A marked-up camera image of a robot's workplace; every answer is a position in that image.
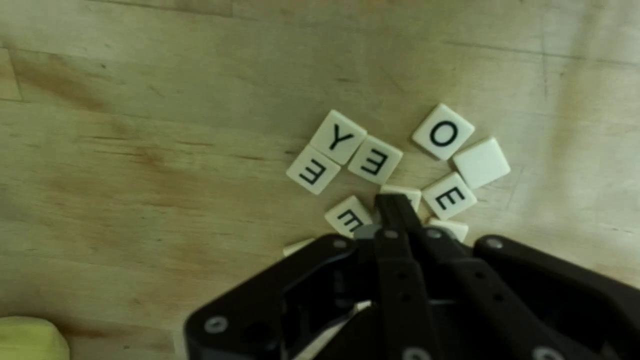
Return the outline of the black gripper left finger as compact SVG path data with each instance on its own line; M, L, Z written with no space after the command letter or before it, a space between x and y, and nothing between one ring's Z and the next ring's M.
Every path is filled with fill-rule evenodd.
M386 360L442 360L442 346L412 243L422 225L405 195L378 195L375 239Z

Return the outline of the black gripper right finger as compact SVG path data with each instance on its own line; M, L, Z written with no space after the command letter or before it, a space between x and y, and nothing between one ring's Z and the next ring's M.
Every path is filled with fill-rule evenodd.
M487 327L494 355L507 360L589 360L593 352L546 327L484 260L472 256L447 231L421 231L421 244L447 273L447 285Z

